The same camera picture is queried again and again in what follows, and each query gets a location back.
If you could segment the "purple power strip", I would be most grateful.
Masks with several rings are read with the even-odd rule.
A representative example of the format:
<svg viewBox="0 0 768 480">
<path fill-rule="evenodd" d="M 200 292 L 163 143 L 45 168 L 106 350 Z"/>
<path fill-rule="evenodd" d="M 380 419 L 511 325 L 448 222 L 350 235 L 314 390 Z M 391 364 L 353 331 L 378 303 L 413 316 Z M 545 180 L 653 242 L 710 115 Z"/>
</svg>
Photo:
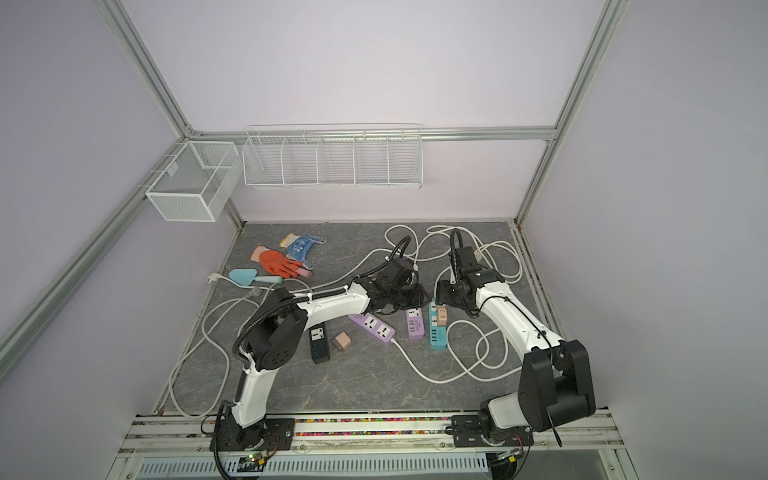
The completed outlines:
<svg viewBox="0 0 768 480">
<path fill-rule="evenodd" d="M 390 344 L 396 335 L 392 326 L 370 313 L 351 314 L 347 318 L 383 344 Z"/>
<path fill-rule="evenodd" d="M 425 335 L 425 325 L 422 310 L 411 308 L 406 311 L 408 336 L 412 340 L 422 339 Z"/>
</svg>

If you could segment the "purple power strip front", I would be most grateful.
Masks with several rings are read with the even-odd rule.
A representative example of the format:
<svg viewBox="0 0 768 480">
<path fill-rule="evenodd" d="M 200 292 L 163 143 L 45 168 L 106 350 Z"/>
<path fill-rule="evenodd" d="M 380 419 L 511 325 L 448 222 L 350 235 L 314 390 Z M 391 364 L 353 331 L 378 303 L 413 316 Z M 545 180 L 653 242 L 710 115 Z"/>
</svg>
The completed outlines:
<svg viewBox="0 0 768 480">
<path fill-rule="evenodd" d="M 396 335 L 392 326 L 370 313 L 351 314 L 347 318 L 383 344 L 390 344 Z"/>
</svg>

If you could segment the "black power strip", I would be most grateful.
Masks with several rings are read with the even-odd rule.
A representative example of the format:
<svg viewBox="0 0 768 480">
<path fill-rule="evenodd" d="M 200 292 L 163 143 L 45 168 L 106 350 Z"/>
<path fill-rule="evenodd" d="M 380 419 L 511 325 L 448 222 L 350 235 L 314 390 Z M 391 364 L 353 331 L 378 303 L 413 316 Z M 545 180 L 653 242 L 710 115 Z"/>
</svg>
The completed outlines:
<svg viewBox="0 0 768 480">
<path fill-rule="evenodd" d="M 319 323 L 309 329 L 310 356 L 314 364 L 322 364 L 331 359 L 326 326 Z"/>
</svg>

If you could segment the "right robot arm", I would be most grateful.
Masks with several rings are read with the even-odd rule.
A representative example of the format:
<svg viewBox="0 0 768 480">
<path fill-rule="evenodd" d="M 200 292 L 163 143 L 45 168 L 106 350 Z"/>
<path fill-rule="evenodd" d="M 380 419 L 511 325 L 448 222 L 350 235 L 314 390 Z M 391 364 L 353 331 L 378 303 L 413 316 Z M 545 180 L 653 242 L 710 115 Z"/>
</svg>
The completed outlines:
<svg viewBox="0 0 768 480">
<path fill-rule="evenodd" d="M 554 430 L 593 415 L 596 401 L 584 345 L 564 340 L 538 320 L 498 271 L 479 263 L 471 247 L 452 244 L 449 259 L 452 279 L 437 282 L 438 302 L 487 316 L 521 359 L 517 390 L 481 406 L 486 433 Z"/>
</svg>

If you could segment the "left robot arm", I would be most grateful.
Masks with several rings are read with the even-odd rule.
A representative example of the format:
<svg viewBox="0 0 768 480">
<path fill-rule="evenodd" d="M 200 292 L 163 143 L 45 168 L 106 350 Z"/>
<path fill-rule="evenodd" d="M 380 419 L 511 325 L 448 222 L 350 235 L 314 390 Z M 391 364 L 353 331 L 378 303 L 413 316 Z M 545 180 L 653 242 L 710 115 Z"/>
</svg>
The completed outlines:
<svg viewBox="0 0 768 480">
<path fill-rule="evenodd" d="M 232 353 L 243 364 L 231 417 L 250 428 L 266 416 L 266 406 L 278 370 L 295 355 L 305 331 L 349 315 L 376 313 L 386 307 L 405 311 L 431 300 L 413 262 L 396 257 L 347 285 L 298 295 L 278 288 L 246 322 Z"/>
</svg>

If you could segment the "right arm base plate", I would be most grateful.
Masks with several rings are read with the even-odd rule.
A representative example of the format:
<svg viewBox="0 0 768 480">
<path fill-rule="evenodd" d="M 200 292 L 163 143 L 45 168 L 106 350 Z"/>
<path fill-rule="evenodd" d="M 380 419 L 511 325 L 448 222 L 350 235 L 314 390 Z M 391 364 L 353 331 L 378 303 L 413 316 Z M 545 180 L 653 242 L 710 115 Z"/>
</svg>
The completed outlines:
<svg viewBox="0 0 768 480">
<path fill-rule="evenodd" d="M 452 416 L 445 433 L 456 447 L 528 447 L 534 443 L 529 427 L 501 429 L 484 412 Z"/>
</svg>

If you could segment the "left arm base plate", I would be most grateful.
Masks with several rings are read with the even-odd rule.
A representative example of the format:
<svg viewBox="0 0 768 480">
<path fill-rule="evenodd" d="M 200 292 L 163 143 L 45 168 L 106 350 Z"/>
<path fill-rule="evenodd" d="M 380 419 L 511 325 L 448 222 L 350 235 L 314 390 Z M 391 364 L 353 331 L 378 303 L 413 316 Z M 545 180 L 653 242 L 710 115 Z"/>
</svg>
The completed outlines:
<svg viewBox="0 0 768 480">
<path fill-rule="evenodd" d="M 241 427 L 232 416 L 217 422 L 209 450 L 220 452 L 248 450 L 289 450 L 294 437 L 295 419 L 267 417 L 250 427 Z"/>
</svg>

